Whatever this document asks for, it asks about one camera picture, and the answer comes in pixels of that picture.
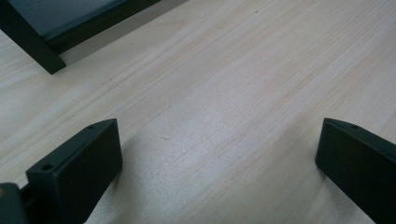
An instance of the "screw hole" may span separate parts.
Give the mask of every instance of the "screw hole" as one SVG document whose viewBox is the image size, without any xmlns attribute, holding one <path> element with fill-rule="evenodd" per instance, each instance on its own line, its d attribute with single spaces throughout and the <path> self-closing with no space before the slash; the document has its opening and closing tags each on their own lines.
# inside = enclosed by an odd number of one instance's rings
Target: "screw hole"
<svg viewBox="0 0 396 224">
<path fill-rule="evenodd" d="M 45 164 L 43 167 L 41 167 L 41 170 L 42 171 L 48 171 L 48 170 L 50 170 L 52 168 L 53 168 L 52 164 Z"/>
</svg>

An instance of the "black object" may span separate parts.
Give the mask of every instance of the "black object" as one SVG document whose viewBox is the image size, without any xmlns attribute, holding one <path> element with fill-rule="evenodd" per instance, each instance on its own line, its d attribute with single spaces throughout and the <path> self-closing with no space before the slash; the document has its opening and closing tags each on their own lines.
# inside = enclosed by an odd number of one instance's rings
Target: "black object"
<svg viewBox="0 0 396 224">
<path fill-rule="evenodd" d="M 325 119 L 316 164 L 376 223 L 396 223 L 396 146 L 354 124 Z"/>
<path fill-rule="evenodd" d="M 116 119 L 95 123 L 27 170 L 29 184 L 0 184 L 0 223 L 84 223 L 122 166 Z"/>
<path fill-rule="evenodd" d="M 0 29 L 50 74 L 58 54 L 160 0 L 0 0 Z"/>
</svg>

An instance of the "wood grain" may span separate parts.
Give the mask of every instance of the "wood grain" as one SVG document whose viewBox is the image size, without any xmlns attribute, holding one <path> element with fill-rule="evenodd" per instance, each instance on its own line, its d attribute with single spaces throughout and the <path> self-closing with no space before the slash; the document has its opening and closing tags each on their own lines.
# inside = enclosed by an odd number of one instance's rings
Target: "wood grain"
<svg viewBox="0 0 396 224">
<path fill-rule="evenodd" d="M 0 55 L 0 182 L 118 119 L 88 223 L 373 223 L 314 157 L 325 117 L 396 142 L 395 1 L 190 0 L 54 76 Z"/>
</svg>

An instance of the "wooden table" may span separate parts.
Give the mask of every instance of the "wooden table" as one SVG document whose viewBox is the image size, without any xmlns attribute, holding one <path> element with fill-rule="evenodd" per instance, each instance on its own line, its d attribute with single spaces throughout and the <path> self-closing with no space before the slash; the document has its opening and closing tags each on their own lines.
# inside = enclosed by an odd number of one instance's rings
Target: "wooden table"
<svg viewBox="0 0 396 224">
<path fill-rule="evenodd" d="M 54 76 L 0 34 L 0 182 L 117 118 L 88 223 L 372 223 L 314 157 L 325 117 L 396 142 L 396 1 L 183 2 Z"/>
</svg>

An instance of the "light wood surface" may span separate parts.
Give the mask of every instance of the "light wood surface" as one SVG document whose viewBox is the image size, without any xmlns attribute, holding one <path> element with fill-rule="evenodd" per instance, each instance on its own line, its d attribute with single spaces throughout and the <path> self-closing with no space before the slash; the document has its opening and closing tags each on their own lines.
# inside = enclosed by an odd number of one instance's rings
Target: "light wood surface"
<svg viewBox="0 0 396 224">
<path fill-rule="evenodd" d="M 0 34 L 0 182 L 116 118 L 88 223 L 373 223 L 314 158 L 325 117 L 396 142 L 396 1 L 190 0 L 90 41 L 50 76 Z"/>
</svg>

